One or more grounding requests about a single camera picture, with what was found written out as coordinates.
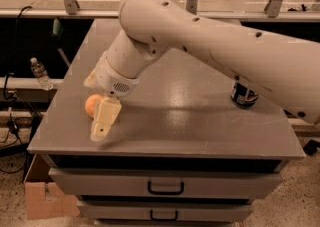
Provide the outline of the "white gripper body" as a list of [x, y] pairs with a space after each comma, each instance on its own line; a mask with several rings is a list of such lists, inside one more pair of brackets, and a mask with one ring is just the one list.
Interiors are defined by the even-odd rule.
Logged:
[[104, 51], [93, 69], [94, 87], [107, 96], [118, 98], [128, 96], [138, 85], [140, 79], [126, 78], [117, 73], [107, 60], [107, 52]]

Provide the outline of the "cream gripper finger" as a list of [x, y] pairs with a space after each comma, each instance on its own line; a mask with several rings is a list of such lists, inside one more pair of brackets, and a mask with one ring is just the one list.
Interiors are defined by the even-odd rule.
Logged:
[[95, 102], [90, 134], [92, 141], [102, 141], [108, 135], [121, 108], [121, 102], [116, 97], [103, 97]]
[[84, 80], [84, 86], [87, 88], [95, 88], [95, 71], [92, 71], [89, 76]]

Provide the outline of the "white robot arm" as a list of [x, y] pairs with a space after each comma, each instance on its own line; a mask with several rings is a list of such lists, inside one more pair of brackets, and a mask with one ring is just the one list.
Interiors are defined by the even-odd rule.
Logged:
[[320, 44], [191, 14], [171, 0], [121, 0], [121, 30], [84, 85], [104, 94], [94, 106], [90, 138], [106, 138], [140, 75], [167, 50], [184, 51], [266, 97], [320, 124]]

